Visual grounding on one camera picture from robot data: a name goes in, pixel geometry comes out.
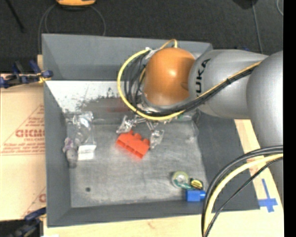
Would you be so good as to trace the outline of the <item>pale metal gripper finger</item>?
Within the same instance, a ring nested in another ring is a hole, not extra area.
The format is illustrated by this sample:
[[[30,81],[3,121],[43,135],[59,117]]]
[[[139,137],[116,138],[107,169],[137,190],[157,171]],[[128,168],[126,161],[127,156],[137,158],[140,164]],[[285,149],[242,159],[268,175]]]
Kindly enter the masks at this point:
[[[153,150],[162,142],[164,136],[164,129],[158,127],[159,123],[148,121],[147,126],[150,130],[150,148]]]
[[[132,128],[135,126],[135,119],[129,118],[128,116],[124,116],[120,126],[117,128],[116,133],[128,133],[132,130]]]

